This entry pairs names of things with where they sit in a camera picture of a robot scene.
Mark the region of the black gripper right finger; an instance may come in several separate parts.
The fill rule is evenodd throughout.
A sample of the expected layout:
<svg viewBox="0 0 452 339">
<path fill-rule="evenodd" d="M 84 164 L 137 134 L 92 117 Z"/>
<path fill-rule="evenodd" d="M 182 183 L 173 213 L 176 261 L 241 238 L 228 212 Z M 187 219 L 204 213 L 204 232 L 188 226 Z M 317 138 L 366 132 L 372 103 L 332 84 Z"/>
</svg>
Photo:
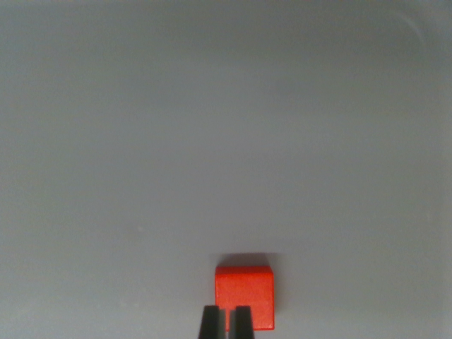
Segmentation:
<svg viewBox="0 0 452 339">
<path fill-rule="evenodd" d="M 230 329 L 228 338 L 255 338 L 250 306 L 238 306 L 230 312 Z"/>
</svg>

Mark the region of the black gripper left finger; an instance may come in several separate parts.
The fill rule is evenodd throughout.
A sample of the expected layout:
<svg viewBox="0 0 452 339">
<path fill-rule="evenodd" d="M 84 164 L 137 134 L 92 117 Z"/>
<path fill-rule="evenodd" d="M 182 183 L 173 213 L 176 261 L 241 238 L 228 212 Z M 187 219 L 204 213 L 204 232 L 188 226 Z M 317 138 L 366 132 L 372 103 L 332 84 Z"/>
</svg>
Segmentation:
<svg viewBox="0 0 452 339">
<path fill-rule="evenodd" d="M 225 311 L 219 306 L 204 306 L 198 339 L 225 339 Z"/>
</svg>

